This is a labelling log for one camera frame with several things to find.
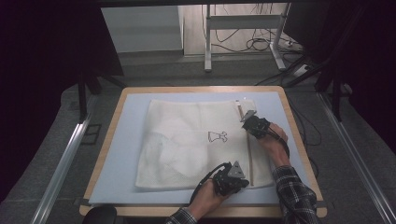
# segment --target plaid sleeve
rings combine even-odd
[[[165,220],[165,224],[196,224],[197,220],[189,209],[179,208],[172,216]]]
[[[281,166],[274,170],[273,175],[284,223],[320,223],[317,195],[303,184],[294,168]]]

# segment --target white towel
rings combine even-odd
[[[239,101],[243,113],[255,109],[253,101]],[[239,164],[250,180],[247,133],[235,101],[176,103],[152,100],[145,120],[143,146],[135,185],[167,190],[194,189],[216,166]],[[253,183],[273,183],[269,159],[250,137]]]

